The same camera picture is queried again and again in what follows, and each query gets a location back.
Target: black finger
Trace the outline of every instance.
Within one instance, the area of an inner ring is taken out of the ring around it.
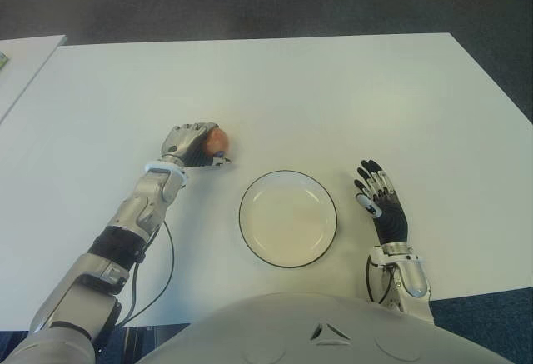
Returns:
[[[366,189],[365,184],[363,182],[359,181],[358,179],[356,179],[353,183],[355,183],[356,187],[361,189],[362,192],[363,192],[363,189]]]
[[[379,176],[377,175],[376,169],[366,160],[363,160],[361,162],[361,165],[368,171],[370,176],[368,176],[370,179],[366,179],[366,183],[368,183],[371,188],[373,188],[376,191],[377,196],[383,195],[383,186],[381,185],[381,181]]]
[[[362,178],[366,181],[366,184],[368,185],[368,190],[370,191],[370,195],[373,197],[374,195],[379,196],[378,187],[376,185],[376,182],[374,181],[374,178],[372,178],[370,175],[368,175],[365,170],[363,170],[361,167],[357,168],[357,172],[359,175],[362,176]]]
[[[368,175],[361,167],[357,168],[357,172],[363,177],[365,181],[370,178],[370,175]]]
[[[376,169],[375,171],[383,171],[383,168],[381,168],[380,165],[374,160],[370,160],[368,163]]]
[[[361,165],[363,166],[363,168],[365,168],[365,169],[368,171],[369,174],[370,174],[372,171],[374,171],[374,170],[372,169],[370,163],[369,163],[367,160],[363,160],[363,161],[361,162]]]

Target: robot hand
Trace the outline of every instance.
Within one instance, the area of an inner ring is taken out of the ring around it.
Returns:
[[[224,157],[228,146],[227,136],[218,125],[197,122],[174,127],[162,144],[161,155],[163,160],[175,162],[180,167],[211,166],[214,157]]]
[[[359,167],[357,172],[366,181],[367,186],[358,179],[354,181],[361,190],[361,193],[356,195],[356,200],[374,218],[380,244],[407,242],[406,215],[391,180],[373,160],[363,160],[361,165],[364,169]]]

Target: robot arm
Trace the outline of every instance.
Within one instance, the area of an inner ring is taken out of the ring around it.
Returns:
[[[430,287],[421,259],[407,246],[407,219],[391,180],[374,161],[363,161],[357,172],[366,185],[355,180],[361,193],[356,200],[372,215],[380,246],[370,250],[366,282],[371,300],[369,267],[381,269],[384,294],[380,304],[433,323],[429,307]]]
[[[94,363],[94,352],[105,346],[121,311],[115,295],[133,264],[144,259],[168,207],[187,182],[182,169],[211,165],[223,157],[224,137],[212,122],[170,131],[161,159],[146,165],[130,197],[39,308],[30,336],[6,363]]]

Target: floor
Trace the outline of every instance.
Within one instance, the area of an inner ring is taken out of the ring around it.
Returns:
[[[86,44],[450,32],[531,121],[532,13],[533,0],[0,0],[0,39],[66,34],[69,44]],[[431,308],[438,326],[532,363],[531,295],[528,288]],[[183,327],[119,330],[99,362],[132,362]],[[23,337],[0,332],[0,361]]]

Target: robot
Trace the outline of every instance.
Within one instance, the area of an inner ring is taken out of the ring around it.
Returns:
[[[215,123],[199,122],[170,131],[160,159],[146,165],[132,194],[39,308],[28,338],[6,364],[95,362],[112,329],[125,323],[117,324],[116,295],[166,225],[167,209],[187,183],[184,168],[225,162],[227,143],[212,148],[216,130]],[[363,161],[358,172],[365,183],[355,180],[356,200],[371,214],[380,241],[366,264],[370,302],[311,293],[253,297],[191,324],[139,362],[508,362],[433,324],[431,289],[421,258],[407,245],[407,220],[396,190],[372,160]],[[370,270],[381,274],[377,302]]]

